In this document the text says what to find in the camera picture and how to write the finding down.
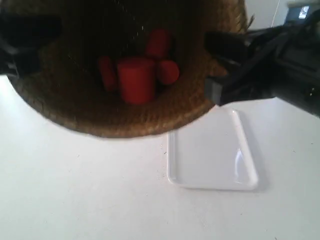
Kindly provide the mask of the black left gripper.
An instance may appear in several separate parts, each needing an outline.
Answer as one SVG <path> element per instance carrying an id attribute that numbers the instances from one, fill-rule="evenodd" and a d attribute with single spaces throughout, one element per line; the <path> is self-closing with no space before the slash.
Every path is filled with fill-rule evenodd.
<path id="1" fill-rule="evenodd" d="M 26 68 L 26 47 L 12 45 L 44 45 L 58 38 L 62 33 L 62 21 L 54 15 L 0 16 L 0 74 L 22 77 L 28 74 Z"/>

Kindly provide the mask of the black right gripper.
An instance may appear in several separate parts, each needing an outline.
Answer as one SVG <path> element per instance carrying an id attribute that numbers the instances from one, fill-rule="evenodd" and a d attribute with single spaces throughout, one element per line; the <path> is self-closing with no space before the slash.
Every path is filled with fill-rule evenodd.
<path id="1" fill-rule="evenodd" d="M 319 17 L 245 34 L 207 31 L 204 47 L 227 70 L 204 81 L 213 104 L 279 98 L 320 115 Z"/>

